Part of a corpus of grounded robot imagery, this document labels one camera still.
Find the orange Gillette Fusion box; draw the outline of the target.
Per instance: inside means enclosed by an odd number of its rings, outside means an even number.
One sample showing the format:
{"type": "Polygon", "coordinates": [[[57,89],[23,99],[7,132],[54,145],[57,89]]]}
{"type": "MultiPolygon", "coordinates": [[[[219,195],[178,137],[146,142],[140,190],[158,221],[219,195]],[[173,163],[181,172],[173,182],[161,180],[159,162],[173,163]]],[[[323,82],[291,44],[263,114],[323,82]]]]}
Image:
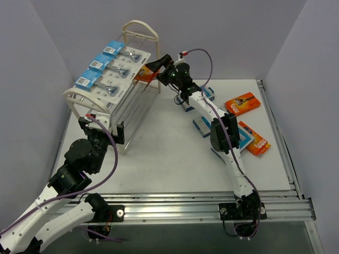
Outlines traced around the orange Gillette Fusion box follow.
{"type": "Polygon", "coordinates": [[[134,80],[143,81],[143,82],[151,82],[157,76],[156,72],[151,71],[145,65],[139,70],[139,72],[134,77],[134,80]]]}

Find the blue Gillette razor blister pack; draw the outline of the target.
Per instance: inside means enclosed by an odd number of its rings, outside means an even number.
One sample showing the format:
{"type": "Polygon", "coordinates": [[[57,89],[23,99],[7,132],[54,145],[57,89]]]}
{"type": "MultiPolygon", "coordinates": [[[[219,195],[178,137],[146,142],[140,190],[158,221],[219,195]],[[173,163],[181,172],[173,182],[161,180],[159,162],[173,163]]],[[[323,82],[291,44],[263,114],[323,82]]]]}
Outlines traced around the blue Gillette razor blister pack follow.
{"type": "Polygon", "coordinates": [[[138,50],[126,46],[123,42],[120,41],[110,41],[102,50],[102,53],[106,56],[112,57],[113,59],[126,60],[127,62],[133,63],[144,63],[146,62],[151,53],[138,50]]]}

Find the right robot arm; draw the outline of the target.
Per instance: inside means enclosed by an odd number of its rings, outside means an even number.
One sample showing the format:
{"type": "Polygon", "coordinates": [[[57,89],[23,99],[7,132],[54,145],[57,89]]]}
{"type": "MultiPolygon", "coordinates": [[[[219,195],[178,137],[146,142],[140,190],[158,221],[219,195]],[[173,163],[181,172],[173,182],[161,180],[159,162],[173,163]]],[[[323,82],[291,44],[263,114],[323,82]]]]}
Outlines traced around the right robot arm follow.
{"type": "Polygon", "coordinates": [[[190,76],[190,66],[184,60],[173,61],[168,54],[145,66],[156,74],[163,85],[173,85],[180,98],[196,109],[210,123],[210,144],[223,159],[237,199],[235,212],[248,218],[261,211],[258,191],[246,174],[240,154],[240,135],[236,116],[217,107],[203,94],[190,76]]]}

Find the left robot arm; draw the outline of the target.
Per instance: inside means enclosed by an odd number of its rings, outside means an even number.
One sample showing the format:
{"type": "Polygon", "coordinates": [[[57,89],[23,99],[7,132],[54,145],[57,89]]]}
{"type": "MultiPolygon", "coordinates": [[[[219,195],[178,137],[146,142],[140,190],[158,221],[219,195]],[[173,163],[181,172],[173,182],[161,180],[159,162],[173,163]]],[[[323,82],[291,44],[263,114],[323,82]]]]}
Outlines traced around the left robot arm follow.
{"type": "Polygon", "coordinates": [[[115,172],[90,186],[89,175],[97,174],[109,146],[117,150],[124,144],[124,124],[117,125],[114,134],[109,128],[109,116],[87,114],[78,123],[86,138],[74,141],[65,153],[64,164],[50,178],[30,207],[10,226],[1,231],[1,253],[41,253],[55,240],[86,222],[122,222],[124,206],[109,206],[92,190],[104,184],[115,172]]]}

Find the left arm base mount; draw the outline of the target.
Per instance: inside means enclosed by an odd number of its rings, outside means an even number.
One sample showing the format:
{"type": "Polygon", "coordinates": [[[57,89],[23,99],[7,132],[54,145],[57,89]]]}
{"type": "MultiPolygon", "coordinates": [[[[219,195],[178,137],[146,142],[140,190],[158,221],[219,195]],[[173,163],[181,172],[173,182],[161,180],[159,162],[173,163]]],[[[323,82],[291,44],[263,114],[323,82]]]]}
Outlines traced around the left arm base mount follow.
{"type": "Polygon", "coordinates": [[[95,212],[89,223],[111,223],[124,221],[125,206],[121,204],[108,205],[106,208],[95,212]]]}

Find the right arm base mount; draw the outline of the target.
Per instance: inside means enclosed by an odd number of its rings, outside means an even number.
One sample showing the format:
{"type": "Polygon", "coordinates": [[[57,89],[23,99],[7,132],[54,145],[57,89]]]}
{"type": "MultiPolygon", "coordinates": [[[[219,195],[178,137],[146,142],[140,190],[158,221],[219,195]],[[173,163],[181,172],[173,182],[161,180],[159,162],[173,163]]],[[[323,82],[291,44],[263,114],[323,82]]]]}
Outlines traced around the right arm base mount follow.
{"type": "Polygon", "coordinates": [[[221,220],[254,220],[258,218],[258,203],[219,203],[218,207],[221,220]]]}

